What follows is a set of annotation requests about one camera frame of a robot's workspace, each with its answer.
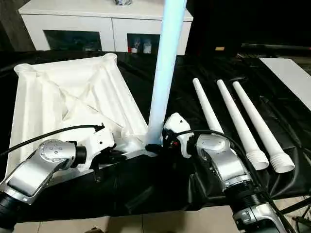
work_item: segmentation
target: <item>dark wall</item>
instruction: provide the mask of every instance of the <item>dark wall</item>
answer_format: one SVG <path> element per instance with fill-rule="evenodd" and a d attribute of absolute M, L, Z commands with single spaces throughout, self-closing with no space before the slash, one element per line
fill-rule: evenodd
<path fill-rule="evenodd" d="M 188 0 L 194 17 L 188 53 L 237 51 L 241 43 L 305 45 L 311 42 L 310 3 L 294 0 Z"/>
<path fill-rule="evenodd" d="M 35 50 L 18 9 L 29 0 L 0 0 L 0 50 Z"/>

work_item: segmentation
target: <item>white tabletop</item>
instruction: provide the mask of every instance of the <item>white tabletop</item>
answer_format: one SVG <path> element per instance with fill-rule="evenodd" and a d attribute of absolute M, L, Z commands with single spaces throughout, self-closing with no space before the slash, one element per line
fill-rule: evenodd
<path fill-rule="evenodd" d="M 163 9 L 164 0 L 133 0 L 127 6 L 118 6 L 114 0 L 31 0 L 19 13 L 162 20 Z M 193 21 L 188 10 L 184 21 Z"/>
<path fill-rule="evenodd" d="M 261 60 L 311 110 L 311 76 L 292 59 L 261 58 Z"/>

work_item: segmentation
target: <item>table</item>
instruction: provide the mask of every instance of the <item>table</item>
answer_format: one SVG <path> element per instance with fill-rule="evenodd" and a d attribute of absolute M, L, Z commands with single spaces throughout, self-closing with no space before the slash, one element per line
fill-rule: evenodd
<path fill-rule="evenodd" d="M 3 53 L 0 78 L 2 98 L 0 150 L 9 145 L 17 75 L 12 68 L 20 63 L 39 64 L 103 55 L 103 52 L 36 51 Z M 156 56 L 116 53 L 118 67 L 146 121 L 152 96 Z M 207 129 L 203 112 L 192 86 L 199 78 L 226 134 L 239 141 L 216 80 L 222 78 L 229 91 L 239 80 L 281 146 L 295 163 L 295 170 L 276 174 L 271 167 L 260 171 L 274 199 L 307 195 L 311 187 L 310 158 L 311 112 L 259 59 L 214 58 L 198 61 L 178 56 L 174 71 L 167 116 L 179 112 L 192 129 Z M 246 123 L 262 150 L 250 119 L 236 101 Z M 0 163 L 4 173 L 5 161 Z M 198 210 L 203 206 L 226 204 L 213 176 L 179 154 L 158 157 L 140 156 L 102 170 L 104 181 L 96 183 L 93 174 L 47 188 L 29 207 L 20 221 L 46 221 L 123 216 L 171 210 Z"/>

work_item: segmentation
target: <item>white tray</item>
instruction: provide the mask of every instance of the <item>white tray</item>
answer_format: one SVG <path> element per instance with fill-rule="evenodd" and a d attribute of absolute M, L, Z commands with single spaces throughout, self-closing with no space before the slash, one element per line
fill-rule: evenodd
<path fill-rule="evenodd" d="M 83 124 L 104 124 L 117 150 L 144 148 L 147 124 L 137 107 L 113 53 L 101 57 L 39 65 L 20 64 L 10 147 L 50 131 Z M 93 129 L 77 129 L 49 138 L 81 141 Z M 9 154 L 6 175 L 46 140 L 26 145 Z M 52 184 L 90 172 L 71 168 L 57 172 Z"/>

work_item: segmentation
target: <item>light blue tube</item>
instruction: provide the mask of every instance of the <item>light blue tube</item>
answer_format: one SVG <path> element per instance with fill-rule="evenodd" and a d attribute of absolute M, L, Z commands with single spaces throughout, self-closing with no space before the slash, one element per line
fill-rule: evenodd
<path fill-rule="evenodd" d="M 149 115 L 147 144 L 161 144 L 161 134 L 172 84 L 177 46 L 187 0 L 165 0 L 162 32 Z"/>

